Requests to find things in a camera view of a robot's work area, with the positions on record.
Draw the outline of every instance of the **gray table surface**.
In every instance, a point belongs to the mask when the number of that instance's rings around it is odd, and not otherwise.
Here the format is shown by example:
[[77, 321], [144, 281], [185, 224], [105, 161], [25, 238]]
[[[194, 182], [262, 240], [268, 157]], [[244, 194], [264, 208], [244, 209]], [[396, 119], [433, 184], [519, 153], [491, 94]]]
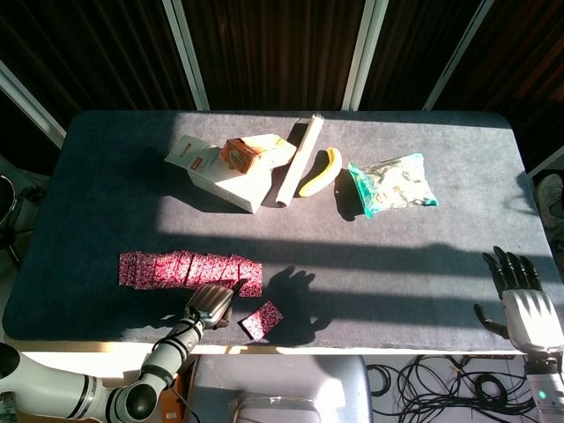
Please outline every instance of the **gray table surface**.
[[[248, 214], [189, 181], [164, 158], [182, 135], [222, 145], [276, 133], [296, 142], [307, 113], [87, 112], [72, 122], [23, 268], [4, 313], [19, 340], [153, 342], [191, 292], [117, 285], [123, 251], [189, 249], [263, 263], [264, 297], [237, 299], [239, 321], [267, 300], [286, 316], [265, 345], [511, 350], [472, 305], [502, 319], [480, 254], [499, 245], [537, 265], [562, 313], [564, 289], [514, 135], [498, 115], [327, 112], [317, 149], [361, 165], [425, 156], [439, 207], [367, 219], [348, 173], [279, 209], [276, 190]], [[322, 167], [313, 155], [308, 168]], [[274, 186], [285, 172], [277, 169]], [[208, 345], [248, 345], [237, 324]]]

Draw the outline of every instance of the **yellow banana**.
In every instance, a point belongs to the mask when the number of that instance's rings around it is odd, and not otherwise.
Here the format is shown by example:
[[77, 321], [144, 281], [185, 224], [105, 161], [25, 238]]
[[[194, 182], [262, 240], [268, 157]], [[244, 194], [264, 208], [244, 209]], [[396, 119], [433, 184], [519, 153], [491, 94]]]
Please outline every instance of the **yellow banana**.
[[310, 197], [317, 194], [337, 178], [343, 166], [341, 153], [336, 148], [330, 147], [327, 149], [327, 155], [329, 156], [329, 165], [318, 176], [301, 187], [298, 193], [300, 197]]

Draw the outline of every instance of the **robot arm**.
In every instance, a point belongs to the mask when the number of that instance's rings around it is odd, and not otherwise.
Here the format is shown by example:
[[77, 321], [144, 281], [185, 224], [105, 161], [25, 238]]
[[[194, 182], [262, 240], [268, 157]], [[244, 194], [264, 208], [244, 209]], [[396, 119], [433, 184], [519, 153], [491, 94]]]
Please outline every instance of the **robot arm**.
[[486, 329], [509, 339], [517, 350], [527, 354], [525, 374], [541, 420], [560, 422], [564, 418], [564, 334], [556, 310], [527, 257], [505, 253], [499, 247], [493, 247], [493, 251], [499, 264], [487, 253], [482, 256], [492, 273], [507, 326], [488, 319], [478, 304], [474, 304], [474, 311]]
[[0, 392], [14, 392], [18, 408], [29, 414], [108, 423], [146, 420], [204, 331], [226, 326], [231, 300], [245, 282], [241, 280], [233, 289], [200, 287], [184, 317], [155, 344], [138, 381], [129, 386], [112, 390], [100, 378], [42, 366], [0, 343]]

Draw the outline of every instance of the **plastic bag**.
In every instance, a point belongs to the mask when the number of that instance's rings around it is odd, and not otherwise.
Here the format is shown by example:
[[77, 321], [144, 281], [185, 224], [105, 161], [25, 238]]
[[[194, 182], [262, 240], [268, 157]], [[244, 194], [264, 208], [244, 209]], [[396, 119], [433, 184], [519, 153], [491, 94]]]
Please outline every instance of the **plastic bag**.
[[358, 167], [349, 163], [349, 172], [359, 191], [364, 214], [410, 205], [439, 205], [425, 179], [423, 154], [383, 161], [377, 165]]

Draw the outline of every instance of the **food package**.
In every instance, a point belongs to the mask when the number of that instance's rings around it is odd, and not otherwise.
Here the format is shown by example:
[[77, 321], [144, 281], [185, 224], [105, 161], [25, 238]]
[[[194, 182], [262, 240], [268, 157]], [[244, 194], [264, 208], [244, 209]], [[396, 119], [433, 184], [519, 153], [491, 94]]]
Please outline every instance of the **food package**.
[[273, 169], [290, 162], [296, 147], [276, 134], [228, 139], [220, 158], [242, 174], [257, 168]]
[[216, 145], [185, 135], [165, 161], [186, 169], [197, 187], [256, 213], [271, 189], [271, 170], [258, 167], [250, 174], [241, 174], [219, 158], [220, 150]]
[[351, 162], [349, 172], [369, 218], [388, 209], [439, 204], [425, 179], [423, 154], [419, 152], [371, 166]]

